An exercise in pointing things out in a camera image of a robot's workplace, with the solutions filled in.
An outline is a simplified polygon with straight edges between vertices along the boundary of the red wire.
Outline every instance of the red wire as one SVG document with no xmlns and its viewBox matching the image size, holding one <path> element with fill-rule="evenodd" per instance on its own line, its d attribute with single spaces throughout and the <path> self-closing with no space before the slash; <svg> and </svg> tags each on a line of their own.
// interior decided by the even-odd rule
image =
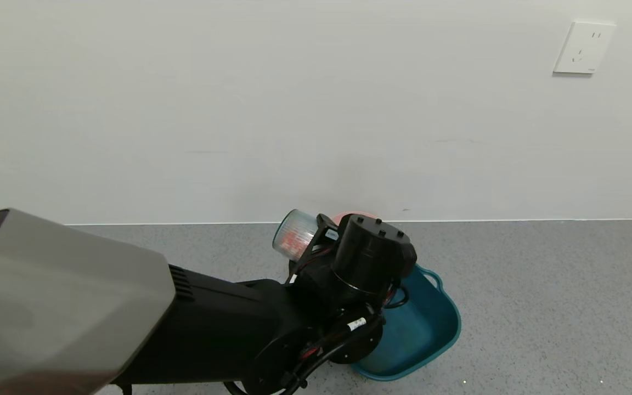
<svg viewBox="0 0 632 395">
<path fill-rule="evenodd" d="M 316 253 L 316 255 L 314 255 L 311 259 L 309 259 L 306 263 L 304 263 L 303 265 L 301 265 L 300 267 L 298 267 L 296 269 L 296 271 L 294 272 L 294 274 L 299 274 L 302 270 L 304 270 L 304 268 L 306 267 L 306 265 L 309 265 L 309 263 L 314 262 L 316 259 L 323 257 L 324 255 L 326 255 L 327 253 L 331 252 L 331 249 L 333 247 L 328 247 L 323 251 L 319 251 L 318 253 Z"/>
</svg>

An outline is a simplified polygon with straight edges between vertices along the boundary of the electrical cable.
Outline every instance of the electrical cable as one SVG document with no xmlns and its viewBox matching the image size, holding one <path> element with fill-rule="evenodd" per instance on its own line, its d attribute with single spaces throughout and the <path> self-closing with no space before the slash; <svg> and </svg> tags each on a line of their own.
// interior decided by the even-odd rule
<svg viewBox="0 0 632 395">
<path fill-rule="evenodd" d="M 374 317 L 374 320 L 365 324 L 362 329 L 353 331 L 353 336 L 343 340 L 343 342 L 338 343 L 335 347 L 331 348 L 331 350 L 328 350 L 328 352 L 321 354 L 321 356 L 318 357 L 318 359 L 315 360 L 314 363 L 306 367 L 306 370 L 297 376 L 296 381 L 294 381 L 292 385 L 290 385 L 284 391 L 280 392 L 279 395 L 292 395 L 294 392 L 296 392 L 296 390 L 299 389 L 299 387 L 301 387 L 301 383 L 303 383 L 304 380 L 306 380 L 309 375 L 314 372 L 314 370 L 318 369 L 321 365 L 326 363 L 327 360 L 329 360 L 331 357 L 333 357 L 333 355 L 338 353 L 343 348 L 348 347 L 351 343 L 354 343 L 360 340 L 362 337 L 369 335 L 369 333 L 371 333 L 372 330 L 374 330 L 374 328 L 379 325 L 382 319 L 383 315 L 377 315 L 376 317 Z M 223 386 L 226 387 L 231 395 L 248 395 L 246 392 L 238 388 L 238 385 L 236 385 L 235 382 L 224 382 Z"/>
<path fill-rule="evenodd" d="M 399 300 L 399 302 L 388 303 L 384 305 L 384 308 L 397 308 L 409 302 L 409 290 L 403 284 L 399 285 L 399 289 L 404 293 L 404 297 L 401 300 Z"/>
<path fill-rule="evenodd" d="M 305 372 L 301 373 L 301 375 L 298 376 L 298 380 L 296 380 L 294 384 L 281 392 L 279 395 L 292 395 L 294 392 L 296 392 L 296 390 L 298 390 L 298 388 L 301 386 L 301 383 L 304 382 L 304 380 L 306 380 L 307 377 L 309 377 L 309 375 L 314 372 L 314 370 L 318 369 L 319 366 L 326 363 L 327 360 L 329 360 L 331 357 L 333 357 L 333 355 L 338 353 L 343 348 L 348 347 L 351 343 L 354 343 L 360 340 L 362 337 L 369 335 L 374 330 L 374 328 L 379 325 L 379 322 L 381 322 L 383 318 L 383 315 L 377 315 L 374 320 L 364 325 L 364 327 L 362 327 L 362 329 L 359 330 L 357 334 L 353 332 L 353 336 L 343 340 L 343 342 L 338 343 L 335 347 L 331 348 L 331 350 L 328 350 L 328 352 L 321 354 L 321 356 L 318 357 L 318 359 L 312 365 L 309 365 L 306 368 Z"/>
<path fill-rule="evenodd" d="M 333 250 L 333 247 L 326 247 L 323 250 L 319 250 L 318 252 L 313 253 L 309 257 L 309 260 L 307 260 L 306 262 L 302 263 L 300 266 L 295 267 L 293 272 L 291 270 L 289 271 L 289 276 L 287 276 L 286 281 L 284 282 L 284 284 L 289 284 L 289 281 L 291 281 L 291 278 L 294 275 L 299 275 L 299 273 L 301 273 L 301 270 L 303 270 L 306 267 L 306 265 L 309 265 L 309 263 L 314 262 L 318 258 L 324 257 L 325 255 L 328 255 L 328 253 L 331 252 L 331 250 Z"/>
</svg>

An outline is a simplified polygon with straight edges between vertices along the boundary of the black cable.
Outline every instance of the black cable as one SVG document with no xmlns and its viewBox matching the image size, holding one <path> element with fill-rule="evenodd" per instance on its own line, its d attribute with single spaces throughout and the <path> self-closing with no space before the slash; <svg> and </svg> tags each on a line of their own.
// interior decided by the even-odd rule
<svg viewBox="0 0 632 395">
<path fill-rule="evenodd" d="M 228 392 L 230 392 L 230 395 L 248 395 L 243 390 L 238 388 L 238 385 L 236 385 L 235 382 L 232 382 L 232 381 L 224 382 L 223 387 L 226 387 Z"/>
<path fill-rule="evenodd" d="M 362 337 L 369 335 L 372 330 L 374 330 L 374 328 L 379 325 L 379 322 L 381 322 L 382 318 L 383 315 L 377 315 L 374 320 L 367 323 L 364 327 L 362 327 L 361 330 L 357 330 L 357 333 L 353 332 L 353 336 L 350 336 L 348 339 L 343 340 L 343 342 L 338 343 L 336 347 L 331 348 L 331 350 L 328 350 L 328 352 L 321 354 L 321 356 L 318 357 L 318 359 L 315 360 L 313 364 L 306 367 L 306 370 L 301 373 L 301 375 L 298 375 L 296 381 L 294 381 L 292 385 L 290 385 L 284 391 L 280 392 L 279 395 L 292 395 L 294 392 L 296 392 L 296 390 L 299 389 L 299 387 L 301 387 L 301 383 L 303 383 L 304 380 L 306 380 L 309 375 L 314 372 L 314 370 L 318 369 L 321 365 L 326 363 L 327 360 L 329 360 L 331 357 L 333 357 L 333 355 L 338 353 L 343 348 L 348 347 L 349 345 L 351 345 L 351 343 L 354 343 L 362 339 Z M 236 385 L 235 382 L 224 382 L 223 386 L 226 387 L 231 395 L 248 395 L 247 393 L 243 392 L 243 390 L 238 388 L 238 385 Z"/>
<path fill-rule="evenodd" d="M 399 289 L 404 293 L 404 297 L 399 300 L 399 302 L 385 305 L 384 308 L 397 308 L 405 305 L 406 302 L 409 302 L 409 290 L 403 284 L 399 285 Z"/>
<path fill-rule="evenodd" d="M 123 393 L 123 395 L 133 395 L 133 387 L 131 387 L 130 384 L 117 384 L 118 387 L 121 389 L 121 393 Z"/>
</svg>

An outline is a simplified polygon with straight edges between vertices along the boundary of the robotic arm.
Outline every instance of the robotic arm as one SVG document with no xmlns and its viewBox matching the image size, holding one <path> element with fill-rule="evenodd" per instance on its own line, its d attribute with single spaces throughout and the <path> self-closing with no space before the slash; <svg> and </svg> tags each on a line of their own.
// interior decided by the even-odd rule
<svg viewBox="0 0 632 395">
<path fill-rule="evenodd" d="M 348 215 L 336 225 L 318 215 L 308 230 L 294 225 L 298 215 L 273 242 L 290 258 L 287 281 L 229 283 L 0 211 L 0 395 L 184 382 L 291 395 L 327 360 L 366 357 L 383 309 L 406 303 L 391 299 L 416 252 L 379 219 Z"/>
</svg>

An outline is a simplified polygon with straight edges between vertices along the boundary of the white label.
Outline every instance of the white label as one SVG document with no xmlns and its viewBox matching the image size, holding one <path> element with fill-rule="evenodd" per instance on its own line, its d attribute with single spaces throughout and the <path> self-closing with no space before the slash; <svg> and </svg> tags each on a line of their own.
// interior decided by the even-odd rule
<svg viewBox="0 0 632 395">
<path fill-rule="evenodd" d="M 366 324 L 367 320 L 360 317 L 357 320 L 354 320 L 351 323 L 348 323 L 348 327 L 351 328 L 351 332 L 353 332 L 353 330 L 358 329 L 359 327 L 361 327 L 362 325 Z"/>
<path fill-rule="evenodd" d="M 331 240 L 338 240 L 338 232 L 333 229 L 326 230 L 326 237 Z"/>
</svg>

